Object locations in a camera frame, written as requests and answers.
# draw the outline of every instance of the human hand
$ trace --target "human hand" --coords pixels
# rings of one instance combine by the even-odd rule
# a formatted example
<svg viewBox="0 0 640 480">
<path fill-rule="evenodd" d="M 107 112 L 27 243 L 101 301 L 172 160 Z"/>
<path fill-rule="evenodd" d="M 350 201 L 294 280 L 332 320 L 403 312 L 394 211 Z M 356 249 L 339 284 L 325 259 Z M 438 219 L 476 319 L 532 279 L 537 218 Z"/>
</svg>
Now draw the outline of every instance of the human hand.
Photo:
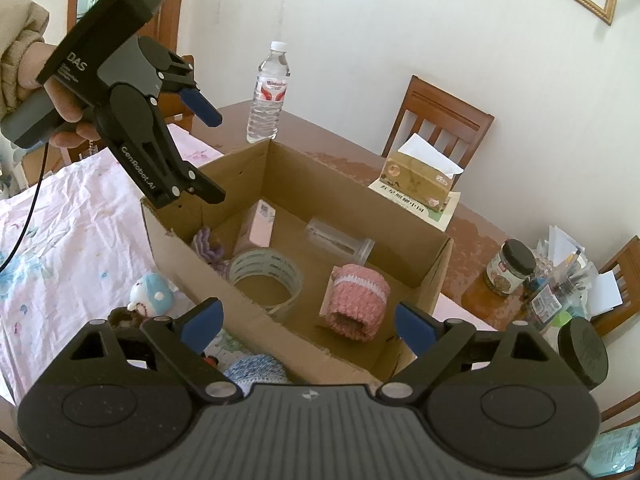
<svg viewBox="0 0 640 480">
<path fill-rule="evenodd" d="M 27 48 L 18 66 L 18 99 L 26 99 L 33 90 L 40 87 L 36 78 L 55 49 L 54 45 L 39 41 Z M 53 146 L 76 148 L 86 140 L 100 139 L 91 123 L 79 122 L 82 119 L 82 109 L 71 90 L 53 77 L 44 83 L 44 89 L 62 118 L 69 123 L 77 123 L 75 132 L 58 132 L 53 135 L 49 139 Z"/>
</svg>

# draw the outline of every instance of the gray ribbed surface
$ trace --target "gray ribbed surface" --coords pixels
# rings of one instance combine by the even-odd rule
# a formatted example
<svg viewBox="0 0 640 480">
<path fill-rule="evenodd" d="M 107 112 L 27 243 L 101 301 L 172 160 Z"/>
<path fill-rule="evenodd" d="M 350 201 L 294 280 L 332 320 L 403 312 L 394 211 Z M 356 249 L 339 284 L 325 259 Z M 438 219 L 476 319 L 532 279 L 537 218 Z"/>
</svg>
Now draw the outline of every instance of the gray ribbed surface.
<svg viewBox="0 0 640 480">
<path fill-rule="evenodd" d="M 191 434 L 155 462 L 102 480 L 498 478 L 445 455 L 414 412 L 363 386 L 256 386 L 243 402 L 207 408 Z M 40 468 L 30 479 L 85 479 Z M 580 472 L 548 477 L 577 480 Z"/>
</svg>

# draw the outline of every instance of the glass jar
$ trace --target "glass jar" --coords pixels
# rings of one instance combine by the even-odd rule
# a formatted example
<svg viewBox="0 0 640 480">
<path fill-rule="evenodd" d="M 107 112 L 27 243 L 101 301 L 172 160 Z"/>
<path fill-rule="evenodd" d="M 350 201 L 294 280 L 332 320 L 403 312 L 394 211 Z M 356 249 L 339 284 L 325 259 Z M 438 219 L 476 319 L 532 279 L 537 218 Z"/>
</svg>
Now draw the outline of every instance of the glass jar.
<svg viewBox="0 0 640 480">
<path fill-rule="evenodd" d="M 525 244 L 510 238 L 486 266 L 484 280 L 496 294 L 507 297 L 536 270 L 536 259 Z"/>
</svg>

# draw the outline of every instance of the black cable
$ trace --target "black cable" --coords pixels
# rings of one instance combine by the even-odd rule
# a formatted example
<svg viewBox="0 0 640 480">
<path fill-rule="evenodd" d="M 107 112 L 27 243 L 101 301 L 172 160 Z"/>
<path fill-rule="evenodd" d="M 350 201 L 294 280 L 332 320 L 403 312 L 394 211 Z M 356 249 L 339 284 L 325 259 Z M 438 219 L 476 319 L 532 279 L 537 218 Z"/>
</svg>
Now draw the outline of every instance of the black cable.
<svg viewBox="0 0 640 480">
<path fill-rule="evenodd" d="M 31 215 L 33 214 L 33 210 L 36 207 L 36 200 L 38 199 L 38 193 L 40 192 L 40 185 L 42 184 L 42 179 L 44 178 L 44 168 L 47 165 L 47 154 L 49 153 L 49 143 L 47 142 L 44 145 L 44 155 L 42 156 L 42 169 L 40 170 L 40 177 L 38 179 L 38 185 L 36 186 L 36 192 L 33 194 L 33 201 L 31 202 L 31 208 L 29 209 L 29 214 L 27 215 L 27 221 L 24 223 L 24 227 L 22 228 L 22 232 L 20 236 L 18 236 L 18 241 L 15 243 L 14 248 L 11 250 L 7 259 L 2 262 L 0 265 L 0 274 L 7 268 L 11 259 L 15 256 L 15 253 L 18 251 L 18 247 L 22 243 L 22 239 L 24 235 L 27 234 L 27 228 L 29 227 L 29 222 L 31 221 Z"/>
<path fill-rule="evenodd" d="M 29 462 L 31 465 L 33 465 L 33 462 L 31 461 L 31 457 L 26 452 L 26 450 L 2 430 L 0 430 L 0 440 L 2 440 L 4 443 L 6 443 L 9 446 L 11 446 L 11 448 L 17 454 L 19 454 L 23 459 L 25 459 L 27 462 Z"/>
</svg>

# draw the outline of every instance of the blue and white plush toy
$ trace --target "blue and white plush toy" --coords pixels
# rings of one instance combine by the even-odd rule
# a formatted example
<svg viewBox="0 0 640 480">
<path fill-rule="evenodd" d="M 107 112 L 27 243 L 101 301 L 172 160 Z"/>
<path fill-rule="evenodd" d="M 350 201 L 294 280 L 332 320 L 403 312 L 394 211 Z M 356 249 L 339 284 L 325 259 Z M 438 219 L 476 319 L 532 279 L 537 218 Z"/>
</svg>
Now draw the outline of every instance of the blue and white plush toy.
<svg viewBox="0 0 640 480">
<path fill-rule="evenodd" d="M 129 295 L 127 310 L 137 310 L 142 316 L 162 316 L 174 304 L 169 283 L 160 274 L 145 274 L 137 280 Z"/>
</svg>

